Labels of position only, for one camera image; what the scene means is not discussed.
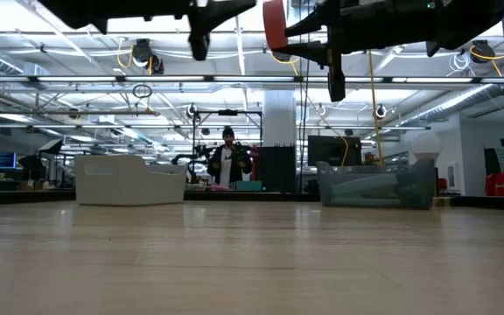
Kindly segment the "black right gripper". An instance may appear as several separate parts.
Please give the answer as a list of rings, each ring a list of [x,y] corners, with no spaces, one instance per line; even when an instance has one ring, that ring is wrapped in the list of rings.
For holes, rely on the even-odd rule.
[[[299,36],[321,29],[326,18],[328,42],[319,41],[287,45],[289,55],[329,66],[328,90],[331,100],[345,98],[345,76],[341,58],[344,54],[382,49],[429,37],[431,2],[423,0],[388,0],[361,4],[357,1],[328,1],[316,4],[305,18],[285,29],[286,37]]]

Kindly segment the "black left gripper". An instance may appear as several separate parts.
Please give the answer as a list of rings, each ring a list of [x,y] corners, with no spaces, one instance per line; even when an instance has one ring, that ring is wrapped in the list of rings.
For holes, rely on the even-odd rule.
[[[190,35],[188,42],[195,60],[205,60],[207,58],[210,43],[210,30],[214,30],[227,20],[235,18],[244,11],[256,6],[256,0],[226,0],[210,2],[210,30],[208,29],[207,7],[198,6],[197,0],[189,1],[189,11],[187,13],[190,25]]]

